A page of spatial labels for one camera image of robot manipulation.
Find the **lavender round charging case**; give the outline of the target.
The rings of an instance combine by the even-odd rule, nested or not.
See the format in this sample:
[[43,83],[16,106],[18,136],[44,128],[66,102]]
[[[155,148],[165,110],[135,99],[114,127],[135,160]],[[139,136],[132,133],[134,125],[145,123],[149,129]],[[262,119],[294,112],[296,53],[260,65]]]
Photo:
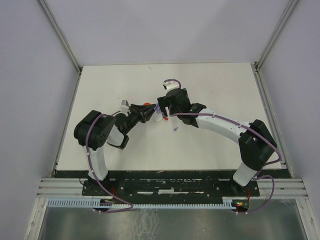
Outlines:
[[162,111],[161,111],[160,105],[158,103],[155,105],[154,111],[156,114],[162,115]]

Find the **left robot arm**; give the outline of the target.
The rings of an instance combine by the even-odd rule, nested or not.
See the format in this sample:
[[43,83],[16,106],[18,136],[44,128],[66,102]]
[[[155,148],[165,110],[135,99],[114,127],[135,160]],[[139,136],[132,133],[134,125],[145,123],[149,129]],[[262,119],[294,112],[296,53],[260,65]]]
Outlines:
[[91,110],[75,127],[73,136],[84,148],[88,163],[88,176],[95,180],[93,189],[99,195],[106,195],[111,183],[106,180],[109,171],[106,166],[104,146],[106,144],[124,149],[129,141],[128,133],[138,124],[148,122],[155,113],[155,104],[121,104],[121,110],[108,115]]

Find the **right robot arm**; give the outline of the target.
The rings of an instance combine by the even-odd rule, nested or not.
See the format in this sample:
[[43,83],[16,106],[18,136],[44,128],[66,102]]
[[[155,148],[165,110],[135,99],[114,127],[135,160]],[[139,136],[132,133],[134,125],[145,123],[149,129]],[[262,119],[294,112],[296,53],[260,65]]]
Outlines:
[[204,104],[191,103],[185,88],[158,97],[157,105],[163,117],[178,117],[186,125],[212,131],[238,144],[242,162],[229,183],[236,196],[247,191],[248,183],[269,164],[274,153],[281,160],[277,144],[261,120],[244,122],[219,115]]

